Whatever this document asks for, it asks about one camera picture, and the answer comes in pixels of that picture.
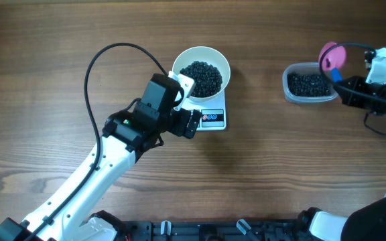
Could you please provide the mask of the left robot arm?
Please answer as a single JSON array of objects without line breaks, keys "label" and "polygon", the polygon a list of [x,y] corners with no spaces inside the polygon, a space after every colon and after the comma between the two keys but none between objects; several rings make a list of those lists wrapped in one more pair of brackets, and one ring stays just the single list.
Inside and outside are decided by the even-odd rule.
[{"label": "left robot arm", "polygon": [[202,116],[182,104],[195,81],[170,72],[154,74],[141,98],[112,114],[88,157],[39,208],[17,223],[0,224],[0,240],[114,240],[123,229],[111,215],[88,213],[146,151],[163,145],[169,132],[191,139]]}]

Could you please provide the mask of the pink scoop with blue handle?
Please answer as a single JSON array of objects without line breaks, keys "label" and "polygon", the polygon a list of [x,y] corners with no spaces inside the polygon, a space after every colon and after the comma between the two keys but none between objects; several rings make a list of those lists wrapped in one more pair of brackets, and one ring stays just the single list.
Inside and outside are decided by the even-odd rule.
[{"label": "pink scoop with blue handle", "polygon": [[337,47],[329,51],[322,61],[322,69],[325,72],[330,72],[334,82],[343,81],[340,69],[346,61],[346,50],[343,46]]}]

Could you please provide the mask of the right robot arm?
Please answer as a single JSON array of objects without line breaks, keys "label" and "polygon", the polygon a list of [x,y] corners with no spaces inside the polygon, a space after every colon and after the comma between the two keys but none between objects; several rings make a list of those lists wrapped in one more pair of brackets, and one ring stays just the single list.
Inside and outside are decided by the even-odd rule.
[{"label": "right robot arm", "polygon": [[[338,71],[326,77],[345,106],[364,109],[364,121],[372,115],[386,116],[386,79],[372,76],[342,78]],[[296,220],[296,238],[312,240],[386,240],[386,189],[380,199],[348,216],[310,208]]]}]

